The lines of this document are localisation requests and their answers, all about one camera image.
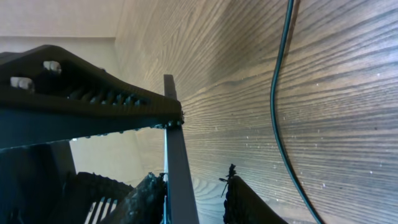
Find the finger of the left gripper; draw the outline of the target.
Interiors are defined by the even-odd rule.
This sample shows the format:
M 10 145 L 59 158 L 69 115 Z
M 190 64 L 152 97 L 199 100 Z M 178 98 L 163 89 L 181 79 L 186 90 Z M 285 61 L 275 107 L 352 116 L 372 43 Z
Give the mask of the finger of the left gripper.
M 48 223 L 161 223 L 167 188 L 148 173 L 136 186 L 94 173 L 67 172 Z

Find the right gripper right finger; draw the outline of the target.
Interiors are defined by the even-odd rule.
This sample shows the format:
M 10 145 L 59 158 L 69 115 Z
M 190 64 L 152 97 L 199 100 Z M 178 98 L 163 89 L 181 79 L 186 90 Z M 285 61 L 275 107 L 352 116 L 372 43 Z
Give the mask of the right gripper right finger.
M 224 191 L 223 221 L 227 224 L 287 224 L 265 201 L 236 175 L 235 165 L 231 164 L 228 175 L 220 181 L 226 182 Z

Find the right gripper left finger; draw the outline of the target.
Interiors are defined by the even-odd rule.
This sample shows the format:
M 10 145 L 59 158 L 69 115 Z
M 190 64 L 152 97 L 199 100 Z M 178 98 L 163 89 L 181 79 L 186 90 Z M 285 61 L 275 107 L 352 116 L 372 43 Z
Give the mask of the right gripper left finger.
M 183 123 L 178 100 L 130 85 L 56 45 L 1 54 L 1 147 Z

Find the blue Samsung Galaxy smartphone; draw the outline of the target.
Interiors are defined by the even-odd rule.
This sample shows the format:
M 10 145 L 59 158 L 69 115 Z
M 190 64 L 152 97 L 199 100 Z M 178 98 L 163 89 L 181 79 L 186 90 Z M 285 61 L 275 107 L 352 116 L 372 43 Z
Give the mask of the blue Samsung Galaxy smartphone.
M 165 130 L 164 180 L 167 195 L 164 203 L 164 223 L 199 224 L 192 177 L 183 135 L 183 112 Z

